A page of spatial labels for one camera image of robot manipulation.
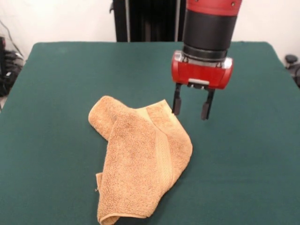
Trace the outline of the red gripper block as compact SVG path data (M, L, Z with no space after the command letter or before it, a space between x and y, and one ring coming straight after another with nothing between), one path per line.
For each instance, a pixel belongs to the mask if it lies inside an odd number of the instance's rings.
M226 57L220 62L206 62L189 58L183 51L176 50L172 57L172 80L176 83L172 113L179 115L181 108L181 85L209 88L208 96L202 106L201 119L208 120L215 94L214 89L224 89L233 72L233 59Z

